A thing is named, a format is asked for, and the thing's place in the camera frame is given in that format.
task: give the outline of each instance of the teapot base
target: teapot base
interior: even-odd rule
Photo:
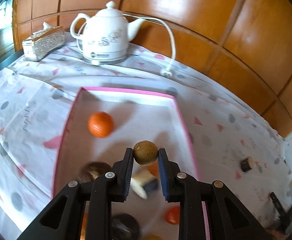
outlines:
[[[82,57],[82,60],[90,65],[95,65],[95,66],[100,66],[100,65],[115,65],[118,64],[126,59],[126,55],[120,58],[116,58],[113,60],[108,60],[108,61],[102,61],[98,59],[88,59],[86,57]]]

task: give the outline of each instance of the bedsheet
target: bedsheet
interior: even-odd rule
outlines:
[[[52,198],[53,173],[70,107],[81,86],[150,90],[173,95],[188,128],[200,179],[222,180],[263,226],[278,216],[274,191],[292,204],[292,173],[284,163],[288,143],[242,100],[179,63],[174,77],[159,75],[169,58],[131,44],[118,65],[92,66],[76,42],[40,62],[21,56],[0,71],[0,206],[23,231]],[[240,160],[255,167],[244,173]]]

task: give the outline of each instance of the teapot handle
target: teapot handle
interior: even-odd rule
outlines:
[[[77,35],[77,33],[75,32],[75,26],[76,26],[76,23],[82,18],[86,19],[86,21],[90,19],[90,17],[87,14],[79,13],[77,15],[77,17],[71,23],[70,29],[69,29],[71,36],[73,36],[75,39],[79,39],[79,40],[82,40],[82,35],[80,35],[80,34]]]

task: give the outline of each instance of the wooden headboard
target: wooden headboard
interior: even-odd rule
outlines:
[[[14,0],[15,48],[51,25],[70,27],[111,0]],[[292,131],[292,5],[288,0],[113,0],[131,15],[161,18],[173,29],[176,60],[220,83],[282,136]],[[162,25],[143,24],[133,43],[171,55]]]

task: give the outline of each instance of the teapot lid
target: teapot lid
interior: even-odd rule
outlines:
[[[115,2],[110,1],[106,4],[107,8],[102,9],[96,13],[95,16],[98,17],[122,17],[122,12],[120,10],[115,9]]]

